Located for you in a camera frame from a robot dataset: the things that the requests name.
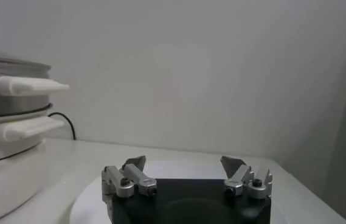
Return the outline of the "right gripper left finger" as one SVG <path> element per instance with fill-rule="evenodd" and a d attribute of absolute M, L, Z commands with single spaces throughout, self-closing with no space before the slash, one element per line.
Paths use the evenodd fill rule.
<path fill-rule="evenodd" d="M 101 172 L 102 200 L 128 199 L 136 194 L 157 196 L 157 180 L 144 174 L 146 160 L 143 155 L 127 159 L 121 168 L 106 166 Z"/>

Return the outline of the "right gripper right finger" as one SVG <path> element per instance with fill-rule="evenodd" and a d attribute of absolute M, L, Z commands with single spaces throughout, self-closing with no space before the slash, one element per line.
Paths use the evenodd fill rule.
<path fill-rule="evenodd" d="M 227 175 L 224 187 L 234 197 L 243 193 L 256 200 L 271 197 L 273 177 L 269 169 L 261 167 L 254 172 L 243 160 L 228 156 L 222 156 L 220 161 Z"/>

